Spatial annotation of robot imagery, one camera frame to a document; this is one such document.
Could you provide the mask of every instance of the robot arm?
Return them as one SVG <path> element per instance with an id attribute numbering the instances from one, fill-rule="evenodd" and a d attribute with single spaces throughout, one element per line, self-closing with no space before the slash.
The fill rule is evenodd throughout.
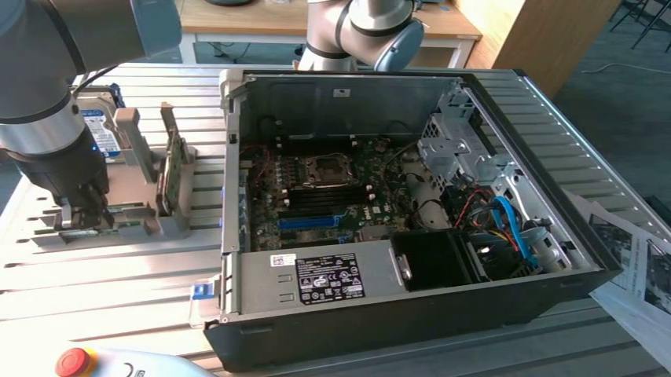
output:
<path id="1" fill-rule="evenodd" d="M 299 69 L 350 71 L 359 59 L 376 71 L 402 70 L 424 37 L 412 12 L 412 0 L 308 0 Z"/>
<path id="2" fill-rule="evenodd" d="M 61 207 L 56 228 L 112 226 L 106 159 L 67 79 L 176 46 L 174 0 L 0 2 L 0 145 Z"/>

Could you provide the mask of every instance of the red button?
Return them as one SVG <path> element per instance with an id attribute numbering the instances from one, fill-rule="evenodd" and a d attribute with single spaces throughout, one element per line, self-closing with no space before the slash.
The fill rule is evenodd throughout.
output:
<path id="1" fill-rule="evenodd" d="M 82 348 L 72 348 L 56 362 L 56 374 L 60 377 L 78 377 L 86 372 L 90 363 L 91 355 Z"/>

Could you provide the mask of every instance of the motherboard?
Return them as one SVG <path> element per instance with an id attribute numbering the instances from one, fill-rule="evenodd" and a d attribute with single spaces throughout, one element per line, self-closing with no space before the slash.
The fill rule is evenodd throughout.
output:
<path id="1" fill-rule="evenodd" d="M 243 146 L 250 251 L 383 240 L 412 228 L 411 147 L 386 137 Z"/>

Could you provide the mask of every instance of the sticker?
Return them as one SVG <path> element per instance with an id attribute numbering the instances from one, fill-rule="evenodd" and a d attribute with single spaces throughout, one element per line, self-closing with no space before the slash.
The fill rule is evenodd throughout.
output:
<path id="1" fill-rule="evenodd" d="M 295 254 L 271 255 L 271 267 L 283 267 L 284 265 L 295 265 L 295 264 L 296 264 Z"/>
<path id="2" fill-rule="evenodd" d="M 351 94 L 350 89 L 334 89 L 334 97 L 348 97 Z"/>
<path id="3" fill-rule="evenodd" d="M 355 254 L 298 259 L 296 275 L 306 305 L 366 297 Z"/>
<path id="4" fill-rule="evenodd" d="M 116 157 L 122 153 L 122 148 L 116 142 L 115 133 L 106 128 L 106 114 L 100 110 L 82 110 L 86 124 L 94 134 L 98 148 L 106 158 Z"/>

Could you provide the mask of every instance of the metal table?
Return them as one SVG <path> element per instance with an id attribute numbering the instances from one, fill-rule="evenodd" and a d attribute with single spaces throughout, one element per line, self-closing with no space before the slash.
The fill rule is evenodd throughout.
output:
<path id="1" fill-rule="evenodd" d="M 159 106 L 175 106 L 182 134 L 199 150 L 192 235 L 180 241 L 40 253 L 25 234 L 51 207 L 25 178 L 0 217 L 0 334 L 182 355 L 220 375 L 200 330 L 188 326 L 196 279 L 220 270 L 226 125 L 218 76 L 226 65 L 127 64 L 100 83 L 122 86 L 140 110 L 151 145 L 166 142 Z M 475 71 L 560 185 L 671 238 L 671 232 L 551 103 L 512 71 Z M 488 130 L 495 145 L 492 131 Z M 598 304 L 555 307 L 524 326 L 315 361 L 254 375 L 666 375 Z"/>

